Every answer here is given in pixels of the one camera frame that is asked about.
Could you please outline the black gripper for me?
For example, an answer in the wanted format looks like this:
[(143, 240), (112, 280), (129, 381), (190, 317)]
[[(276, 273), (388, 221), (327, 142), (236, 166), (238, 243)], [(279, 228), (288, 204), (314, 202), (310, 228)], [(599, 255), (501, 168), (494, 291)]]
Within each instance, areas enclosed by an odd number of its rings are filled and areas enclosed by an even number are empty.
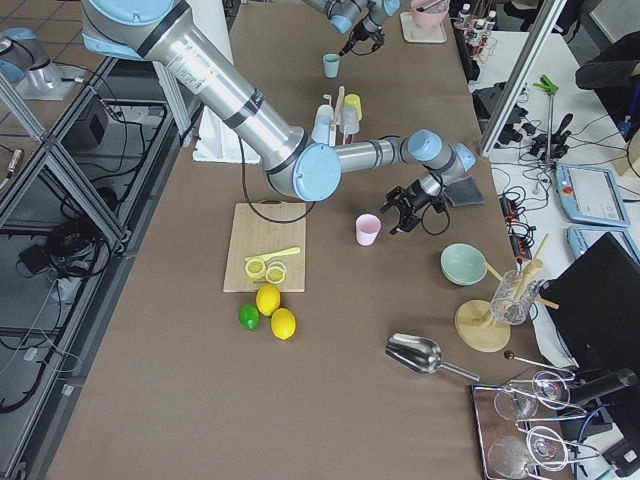
[(352, 42), (347, 41), (338, 52), (338, 55), (345, 56), (350, 53), (351, 50), (353, 53), (356, 53), (356, 45), (359, 42), (364, 42), (366, 40), (372, 41), (371, 52), (376, 52), (384, 45), (385, 35), (381, 29), (368, 31), (363, 24), (357, 24), (352, 30)]
[(391, 235), (409, 233), (419, 224), (426, 233), (431, 234), (423, 220), (429, 207), (433, 207), (436, 213), (443, 212), (442, 177), (424, 175), (407, 188), (394, 187), (385, 195), (385, 201), (379, 212), (385, 213), (391, 207), (395, 207), (399, 213), (397, 225), (389, 230)]

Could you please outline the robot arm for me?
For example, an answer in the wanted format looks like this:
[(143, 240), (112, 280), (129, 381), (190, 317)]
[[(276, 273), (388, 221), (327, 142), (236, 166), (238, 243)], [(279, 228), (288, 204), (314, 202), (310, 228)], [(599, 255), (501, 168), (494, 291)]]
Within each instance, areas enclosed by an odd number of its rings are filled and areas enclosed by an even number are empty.
[(409, 137), (330, 146), (312, 142), (301, 127), (289, 125), (198, 29), (186, 1), (85, 1), (83, 38), (103, 56), (158, 62), (209, 107), (261, 159), (276, 192), (303, 201), (322, 201), (347, 172), (394, 164), (421, 164), (427, 172), (409, 187), (396, 187), (383, 207), (396, 207), (396, 231), (420, 223), (417, 213), (435, 203), (445, 186), (475, 163), (463, 144), (449, 145), (429, 130)]
[(349, 37), (338, 52), (366, 56), (375, 53), (385, 43), (384, 23), (400, 8), (398, 0), (304, 0), (304, 4), (322, 13), (331, 26)]

